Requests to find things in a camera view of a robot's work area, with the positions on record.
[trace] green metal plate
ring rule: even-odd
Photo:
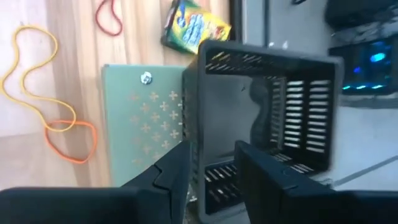
[[[131,180],[182,139],[185,67],[106,65],[102,70],[106,132],[114,186]],[[149,72],[152,82],[141,83]]]

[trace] cross pattern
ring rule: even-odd
[[[150,130],[150,126],[148,126],[147,123],[144,123],[144,125],[142,126],[141,130],[145,133],[148,133],[148,131]]]
[[[168,130],[168,128],[170,127],[170,125],[166,122],[166,121],[163,121],[163,124],[162,125],[160,125],[162,128],[163,128],[163,130],[165,130],[165,131],[167,131]]]
[[[141,106],[141,110],[144,113],[147,113],[149,111],[149,106],[146,103],[143,103],[142,106]]]
[[[138,118],[136,115],[134,115],[134,116],[130,119],[130,121],[133,122],[134,124],[138,124],[139,118]]]
[[[160,108],[162,108],[163,111],[166,111],[168,108],[168,104],[166,102],[163,101],[163,103],[160,105]]]
[[[137,101],[137,100],[139,100],[139,96],[133,94],[133,95],[131,96],[131,99],[132,99],[133,101]]]
[[[178,131],[176,131],[175,129],[173,129],[173,131],[170,133],[170,136],[172,136],[174,139],[176,139],[177,136],[178,136],[179,134],[180,134],[180,133],[179,133]]]
[[[145,153],[146,155],[148,155],[149,152],[152,150],[152,148],[149,147],[148,145],[145,145],[145,146],[142,148],[142,150],[144,151],[144,153]]]
[[[149,95],[149,98],[150,98],[153,102],[155,102],[156,99],[159,98],[159,95],[156,94],[155,92],[152,92],[152,93]]]
[[[160,134],[159,133],[154,133],[154,135],[152,136],[152,139],[154,140],[154,141],[159,141],[160,140]]]
[[[174,91],[172,91],[172,92],[170,93],[169,97],[170,97],[172,100],[175,100],[176,97],[178,97],[178,94],[176,94]]]
[[[150,118],[153,120],[153,122],[157,122],[157,120],[160,119],[160,116],[157,113],[153,113]]]
[[[172,117],[172,119],[175,120],[175,118],[178,117],[178,113],[172,111],[172,113],[170,113],[170,117]]]
[[[168,149],[169,146],[170,146],[170,143],[169,143],[168,141],[164,141],[163,144],[162,144],[162,147],[163,147],[164,149]]]

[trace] wooden table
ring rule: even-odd
[[[11,36],[23,24],[41,26],[53,33],[60,50],[55,60],[27,78],[28,89],[37,95],[56,97],[76,109],[78,119],[91,121],[99,131],[95,156],[76,165],[60,159],[45,144],[44,127],[31,110],[0,95],[0,189],[15,186],[108,186],[110,185],[100,69],[106,63],[187,65],[190,57],[160,45],[171,0],[116,0],[116,13],[124,30],[118,37],[102,33],[94,23],[101,0],[0,1],[0,75],[14,60]],[[228,21],[228,0],[198,1],[204,8]],[[101,11],[104,26],[117,30],[110,5]],[[19,89],[23,70],[43,61],[52,51],[50,39],[34,30],[18,38],[21,61],[6,89],[13,96],[38,106],[47,121],[71,119],[71,113],[54,103],[28,99]],[[91,147],[90,131],[75,127],[52,133],[53,142],[64,152],[84,157]]]

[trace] white floor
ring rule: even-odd
[[[398,110],[339,107],[336,125],[333,165],[321,179],[340,180],[398,155]],[[336,189],[398,190],[396,168],[393,162]]]

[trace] black basket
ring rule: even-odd
[[[307,175],[326,171],[341,89],[339,58],[207,40],[183,73],[185,139],[193,142],[198,214],[245,211],[234,143],[250,142]]]

